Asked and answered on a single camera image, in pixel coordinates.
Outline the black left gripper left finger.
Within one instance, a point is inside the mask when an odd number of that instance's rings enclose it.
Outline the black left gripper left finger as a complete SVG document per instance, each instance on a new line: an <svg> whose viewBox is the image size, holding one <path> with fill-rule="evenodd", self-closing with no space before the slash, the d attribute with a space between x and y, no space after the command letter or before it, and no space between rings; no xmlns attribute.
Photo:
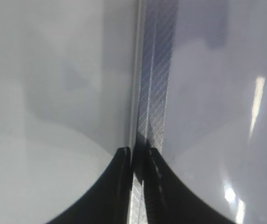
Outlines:
<svg viewBox="0 0 267 224"><path fill-rule="evenodd" d="M126 224L132 173L130 149L118 148L95 184L50 224Z"/></svg>

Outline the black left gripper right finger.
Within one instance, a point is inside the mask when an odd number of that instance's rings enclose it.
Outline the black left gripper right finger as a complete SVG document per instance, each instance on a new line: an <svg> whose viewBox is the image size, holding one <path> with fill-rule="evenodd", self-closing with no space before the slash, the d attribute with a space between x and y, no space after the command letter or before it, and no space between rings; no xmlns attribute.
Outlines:
<svg viewBox="0 0 267 224"><path fill-rule="evenodd" d="M156 148L144 153L144 199L150 224L232 224L173 173Z"/></svg>

